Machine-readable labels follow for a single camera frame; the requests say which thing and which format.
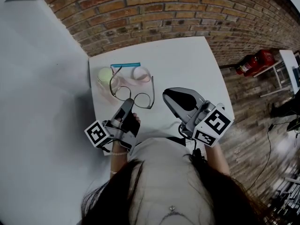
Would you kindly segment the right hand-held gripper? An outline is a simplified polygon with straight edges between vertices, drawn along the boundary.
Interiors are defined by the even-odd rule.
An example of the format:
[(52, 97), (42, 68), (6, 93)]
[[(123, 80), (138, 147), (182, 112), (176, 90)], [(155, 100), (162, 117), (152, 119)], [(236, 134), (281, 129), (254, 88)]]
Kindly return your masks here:
[(215, 146), (233, 123), (222, 103), (213, 105), (210, 101), (204, 101), (192, 89), (168, 88), (163, 92), (163, 100), (176, 118), (187, 122), (182, 123), (180, 132), (187, 139), (199, 141), (208, 147)]

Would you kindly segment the person's left hand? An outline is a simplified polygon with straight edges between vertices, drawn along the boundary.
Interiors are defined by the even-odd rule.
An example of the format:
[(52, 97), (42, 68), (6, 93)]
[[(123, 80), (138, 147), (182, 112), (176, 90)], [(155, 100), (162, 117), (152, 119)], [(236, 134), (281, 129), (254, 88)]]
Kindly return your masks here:
[(131, 132), (134, 135), (134, 137), (136, 137), (138, 134), (139, 128), (140, 128), (140, 123), (138, 122), (136, 117), (133, 115), (133, 113), (129, 112), (127, 117), (122, 122), (121, 129), (125, 133)]

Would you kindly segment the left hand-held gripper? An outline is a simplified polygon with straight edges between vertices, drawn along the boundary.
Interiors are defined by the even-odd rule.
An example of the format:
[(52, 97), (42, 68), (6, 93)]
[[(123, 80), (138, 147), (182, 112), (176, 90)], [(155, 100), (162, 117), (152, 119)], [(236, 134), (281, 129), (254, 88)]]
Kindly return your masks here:
[(135, 118), (132, 113), (134, 101), (126, 99), (117, 110), (111, 120), (92, 123), (85, 129), (85, 134), (95, 148), (102, 149), (105, 155), (111, 154), (113, 142), (118, 141), (127, 152), (132, 154), (137, 144), (136, 134), (128, 130), (134, 124)]

